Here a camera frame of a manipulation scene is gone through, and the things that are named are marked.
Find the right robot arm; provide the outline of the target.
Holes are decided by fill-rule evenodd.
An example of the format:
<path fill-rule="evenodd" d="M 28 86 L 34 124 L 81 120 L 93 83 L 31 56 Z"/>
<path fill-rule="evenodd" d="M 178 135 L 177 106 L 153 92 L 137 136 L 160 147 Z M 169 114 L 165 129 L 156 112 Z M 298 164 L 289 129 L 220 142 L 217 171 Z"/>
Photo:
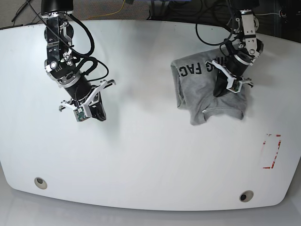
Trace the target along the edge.
<path fill-rule="evenodd" d="M 115 80 L 100 77 L 88 80 L 87 76 L 101 63 L 92 56 L 95 42 L 89 29 L 73 15 L 71 0 L 43 0 L 41 17 L 45 19 L 44 38 L 47 42 L 45 71 L 57 85 L 70 95 L 69 101 L 62 101 L 59 111 L 70 108 L 78 122 L 89 118 L 106 120 L 101 91 L 115 84 Z M 74 50 L 72 38 L 74 29 L 68 19 L 73 20 L 86 32 L 90 50 L 81 54 Z"/>

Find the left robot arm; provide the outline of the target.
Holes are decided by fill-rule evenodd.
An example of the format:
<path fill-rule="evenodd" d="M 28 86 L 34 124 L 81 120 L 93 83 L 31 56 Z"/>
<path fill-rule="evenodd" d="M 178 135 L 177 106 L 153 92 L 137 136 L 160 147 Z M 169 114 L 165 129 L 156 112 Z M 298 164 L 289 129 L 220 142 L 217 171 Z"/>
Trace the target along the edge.
<path fill-rule="evenodd" d="M 218 69 L 215 97 L 220 97 L 227 91 L 237 94 L 245 84 L 253 87 L 252 79 L 244 78 L 243 74 L 254 64 L 264 48 L 263 42 L 256 37 L 259 23 L 253 12 L 259 5 L 258 0 L 227 0 L 226 6 L 231 15 L 232 27 L 228 28 L 229 36 L 220 43 L 204 41 L 198 33 L 199 23 L 195 25 L 196 35 L 202 43 L 218 47 L 224 45 L 228 52 L 225 63 L 219 63 L 217 60 L 207 61 Z"/>

